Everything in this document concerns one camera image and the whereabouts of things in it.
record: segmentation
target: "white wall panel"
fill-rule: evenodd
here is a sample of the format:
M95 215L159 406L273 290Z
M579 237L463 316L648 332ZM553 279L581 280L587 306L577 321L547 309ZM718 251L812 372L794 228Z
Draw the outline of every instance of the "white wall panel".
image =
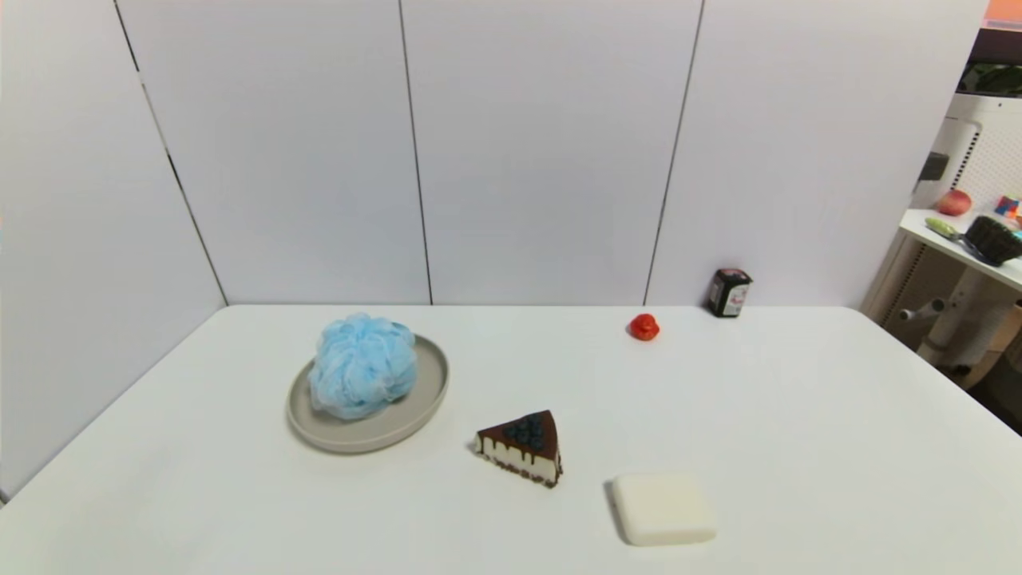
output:
M701 302L857 306L986 0L707 0L650 285Z
M698 0L405 0L433 300L643 300Z
M120 0L230 303L428 303L398 2Z
M3 8L0 486L10 493L224 302L113 3Z

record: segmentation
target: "ceramic plate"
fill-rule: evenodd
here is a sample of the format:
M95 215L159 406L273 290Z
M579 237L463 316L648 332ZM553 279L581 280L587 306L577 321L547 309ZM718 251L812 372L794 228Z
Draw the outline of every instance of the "ceramic plate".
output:
M298 373L287 398L287 419L306 441L335 453L364 453L389 447L419 431L433 417L447 393L448 364L440 348L415 337L419 375L408 395L365 420L343 422L313 410L310 362Z

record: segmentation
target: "cheesecake slice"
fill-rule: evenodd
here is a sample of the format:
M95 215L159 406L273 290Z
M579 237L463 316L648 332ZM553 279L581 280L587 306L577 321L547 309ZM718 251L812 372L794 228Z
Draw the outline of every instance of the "cheesecake slice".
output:
M557 426L549 411L476 433L475 452L502 469L547 487L557 485L564 473L557 448Z

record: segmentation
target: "table surface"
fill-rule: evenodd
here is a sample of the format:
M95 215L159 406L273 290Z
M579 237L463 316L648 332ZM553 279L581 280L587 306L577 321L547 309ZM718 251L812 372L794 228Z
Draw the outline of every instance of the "table surface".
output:
M358 309L436 342L450 392L408 440L331 456L284 401ZM544 409L558 487L469 452ZM621 541L607 482L655 471L697 474L716 539ZM0 511L0 572L1017 573L1020 478L1022 439L847 309L235 306Z
M938 218L956 227L960 232L965 233L969 225L978 214L974 212L965 215L945 215L934 209L909 209L901 217L901 229L923 243L934 247L948 255L965 262L967 266L977 269L984 274L1011 285L1014 289L1022 291L1022 259L1014 258L1005 261L1001 267L988 266L976 257L973 257L965 247L957 241L948 241L937 232L926 227L926 218Z

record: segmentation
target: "small red toy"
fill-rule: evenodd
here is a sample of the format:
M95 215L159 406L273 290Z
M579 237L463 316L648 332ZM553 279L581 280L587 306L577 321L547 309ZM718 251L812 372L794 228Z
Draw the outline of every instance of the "small red toy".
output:
M637 340L648 342L660 333L660 327L656 325L656 319L648 314L640 314L629 325L632 337Z

